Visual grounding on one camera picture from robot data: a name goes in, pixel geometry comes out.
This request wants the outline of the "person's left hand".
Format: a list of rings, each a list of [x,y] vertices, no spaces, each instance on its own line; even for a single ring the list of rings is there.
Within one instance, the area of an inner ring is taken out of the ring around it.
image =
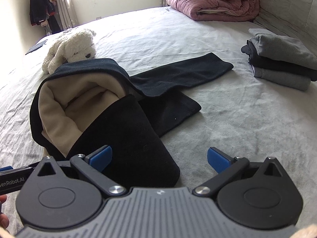
[[[8,198],[7,195],[0,196],[1,205],[3,205],[6,202],[7,198]],[[8,217],[2,212],[0,214],[0,223],[1,223],[1,228],[4,228],[4,229],[7,229],[10,224]]]

